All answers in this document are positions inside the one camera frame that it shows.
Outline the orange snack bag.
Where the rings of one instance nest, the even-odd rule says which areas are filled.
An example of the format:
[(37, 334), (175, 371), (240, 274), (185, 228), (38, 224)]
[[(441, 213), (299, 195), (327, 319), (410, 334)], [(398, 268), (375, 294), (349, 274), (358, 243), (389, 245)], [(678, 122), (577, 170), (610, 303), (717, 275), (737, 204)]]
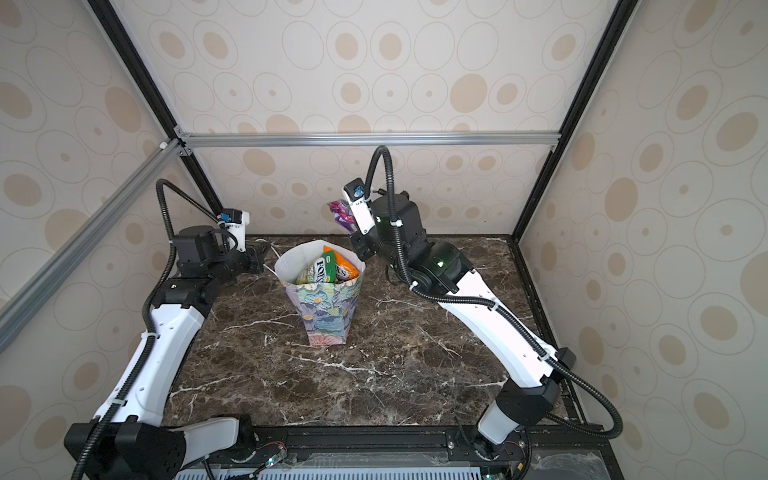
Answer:
[(359, 269), (335, 249), (325, 246), (324, 255), (328, 259), (333, 258), (336, 283), (347, 282), (359, 276)]

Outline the purple pink snack bag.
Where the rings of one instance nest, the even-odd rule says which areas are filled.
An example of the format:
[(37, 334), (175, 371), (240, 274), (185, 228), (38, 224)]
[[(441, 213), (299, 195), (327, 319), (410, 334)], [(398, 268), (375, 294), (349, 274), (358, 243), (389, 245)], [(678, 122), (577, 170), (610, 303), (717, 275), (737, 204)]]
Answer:
[(343, 200), (335, 200), (327, 203), (334, 221), (350, 233), (358, 230), (354, 214), (349, 204)]

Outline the floral paper bag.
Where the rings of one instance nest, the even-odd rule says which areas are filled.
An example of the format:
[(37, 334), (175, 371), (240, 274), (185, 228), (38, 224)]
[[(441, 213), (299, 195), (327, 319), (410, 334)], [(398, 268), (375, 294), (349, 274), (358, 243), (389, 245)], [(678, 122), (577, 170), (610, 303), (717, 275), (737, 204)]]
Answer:
[[(299, 273), (324, 253), (328, 246), (359, 269), (356, 279), (343, 283), (316, 283), (298, 285)], [(365, 263), (340, 246), (323, 240), (297, 245), (277, 255), (275, 264), (268, 270), (273, 273), (289, 301), (301, 318), (311, 346), (325, 347), (346, 343), (362, 289)]]

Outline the green spring tea snack bag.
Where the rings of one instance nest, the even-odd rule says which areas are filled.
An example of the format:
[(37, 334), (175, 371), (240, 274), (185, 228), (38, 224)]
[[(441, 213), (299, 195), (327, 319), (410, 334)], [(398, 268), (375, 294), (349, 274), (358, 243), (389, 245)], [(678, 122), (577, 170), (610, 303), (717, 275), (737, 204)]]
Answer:
[(332, 251), (324, 252), (320, 257), (305, 267), (297, 276), (298, 285), (336, 282), (336, 258)]

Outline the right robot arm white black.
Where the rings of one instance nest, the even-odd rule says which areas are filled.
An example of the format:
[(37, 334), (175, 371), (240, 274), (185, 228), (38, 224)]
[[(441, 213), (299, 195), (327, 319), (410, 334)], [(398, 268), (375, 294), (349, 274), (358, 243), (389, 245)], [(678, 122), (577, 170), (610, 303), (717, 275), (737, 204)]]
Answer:
[(550, 413), (564, 378), (550, 363), (564, 359), (571, 366), (572, 354), (555, 349), (522, 324), (457, 247), (430, 240), (418, 207), (406, 193), (395, 197), (395, 221), (389, 218), (387, 197), (370, 202), (359, 184), (345, 188), (344, 199), (357, 227), (351, 241), (358, 257), (387, 260), (412, 292), (457, 317), (507, 371), (506, 383), (477, 423), (476, 447), (494, 449), (512, 432)]

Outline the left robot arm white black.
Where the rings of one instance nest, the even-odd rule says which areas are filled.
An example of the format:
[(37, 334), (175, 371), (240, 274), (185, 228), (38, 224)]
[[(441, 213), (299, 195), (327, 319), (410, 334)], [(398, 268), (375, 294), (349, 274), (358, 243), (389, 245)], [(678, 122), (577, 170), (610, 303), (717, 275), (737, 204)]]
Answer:
[(75, 423), (64, 446), (75, 479), (172, 479), (185, 466), (255, 444), (243, 415), (166, 427), (163, 412), (180, 368), (222, 288), (262, 272), (265, 249), (249, 246), (245, 221), (195, 226), (171, 240), (177, 274), (144, 305), (147, 326), (118, 385), (88, 423)]

